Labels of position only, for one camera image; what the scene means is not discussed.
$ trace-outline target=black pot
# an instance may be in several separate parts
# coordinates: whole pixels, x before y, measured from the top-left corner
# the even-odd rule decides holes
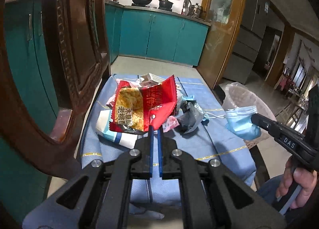
[[[132,0],[132,1],[135,4],[148,5],[151,3],[152,0]]]
[[[171,3],[169,0],[159,0],[160,1],[160,7],[161,8],[166,8],[166,9],[171,9],[173,6],[173,3]]]

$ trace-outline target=trash can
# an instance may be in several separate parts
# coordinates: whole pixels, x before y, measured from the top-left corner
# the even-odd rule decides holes
[[[248,90],[241,83],[233,82],[227,84],[225,89],[225,99],[223,103],[224,110],[230,110],[239,107],[256,106],[257,112],[271,120],[276,121],[275,115],[270,108],[256,94]],[[261,129],[261,136],[251,141],[244,140],[248,149],[266,140],[270,135],[264,129]]]

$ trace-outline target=kitchen countertop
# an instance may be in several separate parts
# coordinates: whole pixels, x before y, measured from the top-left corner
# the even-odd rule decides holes
[[[10,2],[14,2],[14,1],[18,1],[18,0],[5,0],[6,3],[10,3]],[[187,20],[190,20],[190,21],[202,23],[202,24],[207,25],[207,26],[210,26],[210,25],[211,25],[210,23],[208,23],[208,22],[206,22],[206,21],[204,21],[204,20],[201,20],[201,19],[198,19],[198,18],[193,18],[193,17],[190,17],[190,16],[185,16],[185,15],[178,14],[178,13],[175,13],[175,12],[169,12],[169,11],[165,11],[165,10],[154,9],[154,8],[147,8],[147,7],[124,6],[124,5],[122,5],[122,4],[115,3],[115,2],[109,1],[109,0],[105,0],[105,3],[106,3],[106,4],[109,4],[109,5],[112,5],[112,6],[115,6],[115,7],[125,8],[125,9],[143,10],[143,11],[164,13],[164,14],[168,14],[168,15],[172,15],[172,16],[184,18],[184,19],[187,19]]]

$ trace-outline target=cabinet handle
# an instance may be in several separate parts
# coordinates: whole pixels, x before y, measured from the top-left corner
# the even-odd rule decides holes
[[[31,29],[32,29],[32,15],[29,14],[29,34],[28,34],[29,36],[27,41],[31,40]]]
[[[43,35],[43,24],[42,24],[42,12],[40,12],[40,33],[39,36]]]

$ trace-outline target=blue tablecloth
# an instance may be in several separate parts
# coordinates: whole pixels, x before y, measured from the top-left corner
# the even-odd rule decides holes
[[[106,102],[115,93],[117,83],[114,78],[136,80],[138,76],[116,74],[106,82],[92,107],[81,138],[82,168],[94,159],[108,162],[115,160],[123,151],[128,151],[125,147],[99,137],[95,132],[100,111],[108,109]],[[182,86],[184,95],[195,95],[197,103],[203,110],[215,115],[224,113],[213,93],[200,79],[175,77],[175,81]],[[247,185],[251,186],[256,173],[255,163],[244,141],[229,132],[225,124],[225,119],[214,118],[210,119],[206,125],[201,123],[195,131],[189,134],[181,135],[171,130],[165,133],[165,136],[175,139],[179,149],[190,153],[198,160],[208,162],[212,158],[218,158]],[[153,177],[149,181],[133,180],[131,202],[179,205],[178,180],[162,180],[159,177],[157,138],[154,138],[153,156]]]

